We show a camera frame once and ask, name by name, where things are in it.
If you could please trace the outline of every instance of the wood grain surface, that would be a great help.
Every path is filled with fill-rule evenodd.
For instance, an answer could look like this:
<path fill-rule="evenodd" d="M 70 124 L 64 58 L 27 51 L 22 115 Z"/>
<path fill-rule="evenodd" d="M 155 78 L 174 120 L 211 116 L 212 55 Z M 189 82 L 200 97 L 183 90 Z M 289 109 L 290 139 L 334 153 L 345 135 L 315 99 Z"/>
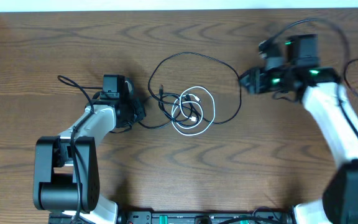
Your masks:
<path fill-rule="evenodd" d="M 305 17 L 338 23 L 358 57 L 358 9 L 0 13 L 0 223 L 47 222 L 47 212 L 32 203 L 35 142 L 68 128 L 86 104 L 57 75 L 88 86 L 101 86 L 103 74 L 125 75 L 145 98 L 147 80 L 165 57 L 198 52 L 242 73 L 263 64 L 259 42 Z M 279 41 L 306 33 L 319 34 L 322 64 L 340 68 L 340 41 L 322 25 L 300 25 Z M 358 89 L 358 64 L 349 79 Z M 175 93 L 205 86 L 215 97 L 217 121 L 239 102 L 235 75 L 196 56 L 167 61 L 153 90 L 161 84 Z M 287 208 L 319 198 L 335 166 L 310 114 L 270 94 L 243 91 L 242 97 L 234 120 L 192 138 L 171 126 L 135 125 L 107 135 L 97 149 L 101 192 L 125 207 L 163 211 Z M 350 98 L 358 114 L 358 100 Z M 201 99 L 211 117 L 210 101 Z M 145 107 L 144 123 L 166 121 L 155 101 Z"/>

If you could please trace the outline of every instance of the white wall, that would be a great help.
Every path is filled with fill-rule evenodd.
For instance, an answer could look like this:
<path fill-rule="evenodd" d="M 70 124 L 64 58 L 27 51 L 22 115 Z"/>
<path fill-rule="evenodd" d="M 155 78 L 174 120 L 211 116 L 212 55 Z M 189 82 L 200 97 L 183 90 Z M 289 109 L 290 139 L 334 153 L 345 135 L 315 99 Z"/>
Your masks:
<path fill-rule="evenodd" d="M 358 0 L 0 0 L 0 12 L 358 7 Z"/>

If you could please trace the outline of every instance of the tabletop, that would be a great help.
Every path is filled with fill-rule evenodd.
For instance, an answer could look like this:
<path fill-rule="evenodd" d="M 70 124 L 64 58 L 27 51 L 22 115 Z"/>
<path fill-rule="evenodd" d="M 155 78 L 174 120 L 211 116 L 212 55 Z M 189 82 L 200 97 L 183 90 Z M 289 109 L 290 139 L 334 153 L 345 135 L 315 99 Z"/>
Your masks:
<path fill-rule="evenodd" d="M 144 99 L 151 73 L 169 55 L 198 52 L 242 74 L 263 65 L 261 41 L 306 17 L 340 25 L 352 58 L 358 57 L 358 9 L 0 13 L 0 222 L 47 222 L 47 212 L 32 203 L 35 143 L 70 127 L 86 104 L 57 75 L 86 86 L 101 86 L 104 74 L 125 75 Z M 296 26 L 278 41 L 310 33 L 319 34 L 321 64 L 340 70 L 342 45 L 324 25 Z M 349 80 L 358 90 L 358 63 Z M 166 61 L 153 91 L 160 85 L 174 93 L 205 86 L 216 102 L 216 121 L 239 106 L 234 72 L 194 55 Z M 210 117 L 209 99 L 201 98 Z M 358 99 L 349 98 L 358 114 Z M 145 109 L 145 124 L 166 122 L 155 100 Z M 238 115 L 226 124 L 194 137 L 172 125 L 149 130 L 135 124 L 127 133 L 108 134 L 97 156 L 103 195 L 126 208 L 155 211 L 288 208 L 319 198 L 335 173 L 321 131 L 301 104 L 245 90 Z"/>

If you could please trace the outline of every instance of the white cable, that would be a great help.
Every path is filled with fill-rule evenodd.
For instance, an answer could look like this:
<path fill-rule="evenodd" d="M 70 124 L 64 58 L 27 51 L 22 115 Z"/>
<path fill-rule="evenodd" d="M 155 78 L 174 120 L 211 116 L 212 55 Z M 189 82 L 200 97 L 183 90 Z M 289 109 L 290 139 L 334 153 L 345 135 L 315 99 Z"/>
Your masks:
<path fill-rule="evenodd" d="M 211 99 L 212 99 L 214 115 L 213 115 L 212 120 L 209 122 L 209 124 L 207 125 L 207 127 L 204 128 L 204 130 L 202 130 L 202 131 L 200 131 L 200 132 L 198 132 L 198 133 L 193 133 L 193 134 L 187 134 L 187 133 L 184 133 L 184 132 L 180 131 L 180 130 L 176 127 L 176 125 L 175 125 L 176 122 L 172 122 L 173 127 L 174 127 L 180 134 L 182 134 L 182 135 L 184 135 L 184 136 L 196 136 L 196 135 L 198 135 L 198 134 L 204 133 L 204 132 L 211 126 L 211 124 L 212 124 L 212 123 L 214 122 L 214 120 L 215 120 L 215 100 L 214 100 L 212 94 L 211 94 L 206 88 L 204 88 L 204 87 L 202 87 L 202 86 L 193 86 L 193 87 L 188 88 L 187 90 L 183 91 L 183 93 L 181 93 L 181 95 L 180 95 L 180 97 L 179 97 L 179 106 L 172 106 L 172 110 L 171 110 L 171 116 L 172 116 L 172 118 L 174 118 L 174 113 L 175 113 L 175 111 L 177 110 L 177 108 L 180 108 L 180 111 L 181 111 L 181 113 L 182 113 L 182 115 L 183 115 L 184 117 L 190 118 L 192 121 L 195 121 L 195 118 L 194 118 L 194 117 L 189 117 L 189 116 L 187 116 L 187 115 L 183 112 L 183 109 L 182 109 L 182 107 L 181 107 L 182 104 L 184 104 L 184 103 L 194 103 L 194 104 L 197 104 L 197 105 L 199 106 L 200 110 L 201 110 L 201 118 L 200 118 L 200 120 L 198 121 L 198 123 L 197 123 L 196 125 L 194 125 L 194 126 L 191 126 L 191 127 L 184 127 L 184 126 L 182 126 L 182 125 L 180 125 L 180 124 L 178 124 L 178 123 L 177 123 L 177 125 L 179 125 L 179 127 L 180 127 L 180 128 L 183 128 L 183 129 L 191 129 L 191 128 L 197 127 L 197 125 L 200 124 L 200 122 L 203 120 L 203 117 L 204 117 L 204 113 L 203 113 L 203 109 L 202 109 L 201 105 L 200 105 L 198 102 L 195 102 L 195 101 L 185 101 L 185 102 L 182 102 L 182 101 L 181 101 L 183 95 L 184 95 L 187 91 L 192 90 L 192 89 L 195 89 L 195 88 L 202 89 L 202 90 L 204 90 L 206 93 L 209 94 L 209 96 L 210 96 Z M 194 95 L 194 94 L 188 94 L 188 95 L 193 96 L 197 101 L 200 101 L 200 99 L 199 99 L 196 95 Z"/>

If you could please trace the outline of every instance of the white arm segment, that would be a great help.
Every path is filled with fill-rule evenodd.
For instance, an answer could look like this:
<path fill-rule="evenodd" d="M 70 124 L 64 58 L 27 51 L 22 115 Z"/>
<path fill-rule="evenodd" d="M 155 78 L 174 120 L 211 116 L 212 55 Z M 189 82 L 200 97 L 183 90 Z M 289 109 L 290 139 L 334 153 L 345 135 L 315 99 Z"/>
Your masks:
<path fill-rule="evenodd" d="M 60 133 L 60 139 L 70 139 L 73 127 L 76 126 L 91 111 L 91 107 L 85 108 L 85 113 L 66 131 Z M 116 127 L 116 111 L 113 107 L 107 105 L 94 105 L 94 114 L 90 116 L 75 134 L 75 139 L 81 136 L 94 137 L 96 148 L 103 140 L 105 135 Z M 64 211 L 63 214 L 75 215 L 75 211 Z M 115 224 L 118 214 L 118 205 L 101 194 L 99 195 L 96 208 L 89 214 L 80 213 L 80 216 L 93 223 Z"/>
<path fill-rule="evenodd" d="M 336 167 L 358 159 L 358 138 L 346 121 L 337 102 L 337 83 L 320 83 L 308 87 L 302 99 L 303 106 L 311 113 L 323 133 L 333 154 Z M 358 117 L 347 99 L 346 89 L 339 86 L 343 107 L 358 131 Z M 324 212 L 321 199 L 299 204 L 294 208 L 297 224 L 331 223 Z"/>
<path fill-rule="evenodd" d="M 60 133 L 60 139 L 70 139 L 73 127 L 76 126 L 91 111 L 91 107 L 85 108 L 85 113 L 66 131 Z M 81 136 L 94 137 L 96 148 L 105 135 L 116 127 L 116 110 L 107 105 L 94 105 L 94 114 L 90 116 L 75 134 L 75 139 Z"/>

